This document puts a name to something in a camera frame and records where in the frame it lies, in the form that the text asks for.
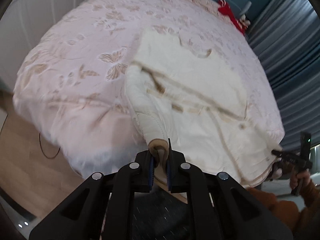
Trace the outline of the orange sleeve forearm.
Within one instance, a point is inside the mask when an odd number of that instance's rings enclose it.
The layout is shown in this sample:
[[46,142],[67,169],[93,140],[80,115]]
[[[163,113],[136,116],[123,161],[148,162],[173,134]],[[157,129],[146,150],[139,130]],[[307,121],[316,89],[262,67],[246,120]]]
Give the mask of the orange sleeve forearm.
[[295,202],[277,200],[272,193],[254,188],[248,188],[247,191],[295,235],[314,234],[319,229],[319,190],[316,189],[312,181],[300,190],[300,195],[305,203],[305,208],[302,211],[299,211]]

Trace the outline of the person's right hand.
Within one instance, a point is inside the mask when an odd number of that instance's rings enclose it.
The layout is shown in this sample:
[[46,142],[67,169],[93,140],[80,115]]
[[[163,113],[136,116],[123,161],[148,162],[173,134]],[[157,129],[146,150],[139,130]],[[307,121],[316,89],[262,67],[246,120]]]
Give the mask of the person's right hand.
[[290,187],[292,190],[294,190],[300,184],[300,182],[302,182],[301,188],[303,188],[305,186],[308,186],[310,184],[310,181],[310,172],[308,170],[299,173],[294,170],[291,173]]

